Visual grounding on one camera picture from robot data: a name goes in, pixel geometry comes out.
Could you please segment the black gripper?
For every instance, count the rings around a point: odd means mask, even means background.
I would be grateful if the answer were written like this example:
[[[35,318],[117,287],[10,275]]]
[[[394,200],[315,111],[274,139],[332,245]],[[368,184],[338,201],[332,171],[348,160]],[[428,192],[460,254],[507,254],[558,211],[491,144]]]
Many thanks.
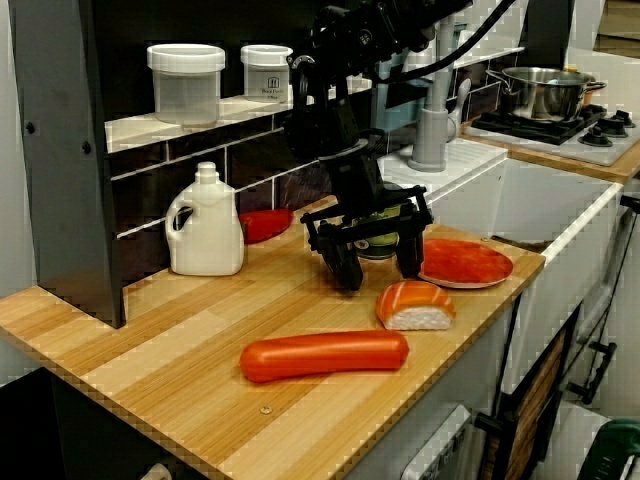
[[[432,222],[426,188],[389,189],[378,163],[364,151],[322,157],[337,203],[302,216],[309,245],[319,250],[339,288],[358,290],[363,272],[352,242],[395,233],[397,263],[404,278],[415,278],[424,260],[423,231]]]

